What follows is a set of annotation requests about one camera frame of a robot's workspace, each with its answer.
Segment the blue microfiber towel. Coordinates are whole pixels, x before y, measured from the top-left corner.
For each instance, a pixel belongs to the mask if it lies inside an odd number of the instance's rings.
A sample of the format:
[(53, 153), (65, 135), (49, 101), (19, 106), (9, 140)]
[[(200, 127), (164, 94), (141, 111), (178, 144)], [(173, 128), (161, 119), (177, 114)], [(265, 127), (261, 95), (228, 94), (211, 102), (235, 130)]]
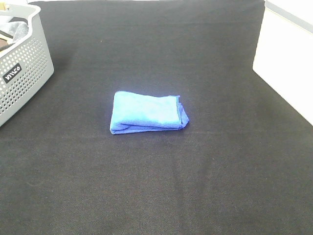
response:
[(114, 94), (112, 134), (180, 130), (188, 123), (178, 95), (154, 97), (126, 91)]

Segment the black table cloth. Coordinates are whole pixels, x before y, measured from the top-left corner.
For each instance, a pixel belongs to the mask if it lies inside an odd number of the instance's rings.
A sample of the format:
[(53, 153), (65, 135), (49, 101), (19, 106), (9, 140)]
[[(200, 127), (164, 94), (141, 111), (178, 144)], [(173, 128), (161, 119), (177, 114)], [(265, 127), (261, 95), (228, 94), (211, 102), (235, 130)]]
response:
[[(252, 70), (261, 0), (38, 6), (55, 70), (0, 129), (1, 234), (312, 234), (313, 128)], [(189, 123), (112, 134), (118, 91)]]

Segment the grey perforated plastic basket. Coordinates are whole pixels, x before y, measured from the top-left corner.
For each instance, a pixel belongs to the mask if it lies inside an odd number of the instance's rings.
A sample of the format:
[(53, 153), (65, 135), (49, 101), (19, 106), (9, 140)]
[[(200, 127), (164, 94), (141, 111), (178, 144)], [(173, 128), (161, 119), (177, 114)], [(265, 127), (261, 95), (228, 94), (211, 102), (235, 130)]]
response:
[(36, 5), (6, 4), (0, 14), (27, 20), (28, 34), (0, 54), (0, 123), (6, 123), (53, 75), (54, 66)]

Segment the white plastic storage crate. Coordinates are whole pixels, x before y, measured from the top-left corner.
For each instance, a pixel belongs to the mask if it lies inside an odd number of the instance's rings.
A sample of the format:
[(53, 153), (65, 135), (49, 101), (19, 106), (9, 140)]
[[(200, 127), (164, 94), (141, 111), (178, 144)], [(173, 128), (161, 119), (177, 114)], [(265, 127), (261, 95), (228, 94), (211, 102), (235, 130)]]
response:
[(313, 122), (313, 2), (267, 0), (253, 70)]

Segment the grey towel in basket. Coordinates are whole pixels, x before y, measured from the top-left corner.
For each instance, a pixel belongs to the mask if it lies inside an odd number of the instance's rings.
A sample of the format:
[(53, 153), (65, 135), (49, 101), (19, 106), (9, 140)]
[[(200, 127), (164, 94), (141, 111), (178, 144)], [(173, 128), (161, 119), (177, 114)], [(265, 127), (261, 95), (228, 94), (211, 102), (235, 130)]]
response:
[(0, 24), (0, 38), (8, 39), (9, 42), (15, 43), (28, 34), (29, 28), (27, 23), (18, 22), (6, 22)]

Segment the yellow and black cloth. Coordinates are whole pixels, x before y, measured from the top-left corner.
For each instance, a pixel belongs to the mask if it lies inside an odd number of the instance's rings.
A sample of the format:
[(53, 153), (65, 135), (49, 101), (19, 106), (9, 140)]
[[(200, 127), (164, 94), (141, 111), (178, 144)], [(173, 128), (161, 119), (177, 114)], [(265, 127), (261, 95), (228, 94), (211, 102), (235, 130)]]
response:
[(0, 51), (4, 51), (13, 45), (13, 36), (1, 31), (0, 32)]

